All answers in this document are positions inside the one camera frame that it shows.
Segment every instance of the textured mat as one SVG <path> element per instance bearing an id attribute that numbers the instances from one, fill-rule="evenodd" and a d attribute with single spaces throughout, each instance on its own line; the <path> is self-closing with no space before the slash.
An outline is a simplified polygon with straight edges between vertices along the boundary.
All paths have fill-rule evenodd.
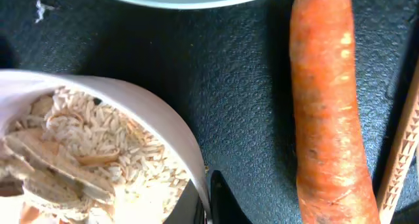
<path id="1" fill-rule="evenodd" d="M 188 11 L 41 1 L 58 9 L 34 24 L 36 0 L 0 0 L 2 66 L 149 89 L 184 118 L 250 221 L 299 222 L 287 52 L 293 0 Z M 357 93 L 377 191 L 416 58 L 406 46 L 418 0 L 353 3 Z M 398 210 L 419 199 L 416 179 L 412 166 Z"/>

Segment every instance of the rice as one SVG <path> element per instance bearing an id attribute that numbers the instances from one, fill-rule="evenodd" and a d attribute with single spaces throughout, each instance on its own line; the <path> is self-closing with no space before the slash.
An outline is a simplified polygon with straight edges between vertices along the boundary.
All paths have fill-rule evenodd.
<path id="1" fill-rule="evenodd" d="M 137 222 L 162 223 L 189 181 L 183 164 L 138 123 L 105 102 L 96 105 L 94 99 L 59 88 L 33 103 L 15 130 L 43 128 L 43 138 L 61 143 L 69 158 L 120 151 L 110 164 L 81 167 L 108 179 L 116 189 L 122 187 L 115 204 L 119 216 L 135 212 Z"/>

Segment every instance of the plate rim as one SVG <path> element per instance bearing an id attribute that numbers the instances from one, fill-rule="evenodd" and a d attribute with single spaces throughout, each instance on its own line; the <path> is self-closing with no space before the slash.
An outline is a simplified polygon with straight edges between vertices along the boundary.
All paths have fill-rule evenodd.
<path id="1" fill-rule="evenodd" d="M 237 5 L 240 3 L 246 3 L 254 0 L 221 0 L 221 1 L 210 1 L 203 3 L 163 3 L 158 1 L 147 1 L 147 0 L 118 0 L 129 4 L 142 5 L 146 7 L 162 8 L 162 9 L 209 9 L 216 7 L 225 7 L 229 5 Z"/>

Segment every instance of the white crumb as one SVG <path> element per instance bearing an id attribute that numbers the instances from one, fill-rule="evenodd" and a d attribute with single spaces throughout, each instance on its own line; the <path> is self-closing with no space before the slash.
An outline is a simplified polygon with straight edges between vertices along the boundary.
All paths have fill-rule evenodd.
<path id="1" fill-rule="evenodd" d="M 40 0 L 37 0 L 36 7 L 38 8 L 38 18 L 35 20 L 35 23 L 39 23 L 44 20 L 44 13 L 46 10 L 54 10 L 55 8 L 49 5 L 42 4 Z"/>

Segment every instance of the carrot skin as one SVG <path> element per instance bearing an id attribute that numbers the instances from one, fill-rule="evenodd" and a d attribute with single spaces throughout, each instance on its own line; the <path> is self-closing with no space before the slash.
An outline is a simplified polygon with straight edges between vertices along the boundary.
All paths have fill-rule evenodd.
<path id="1" fill-rule="evenodd" d="M 297 192 L 305 223 L 380 223 L 358 117 L 351 0 L 295 0 Z"/>

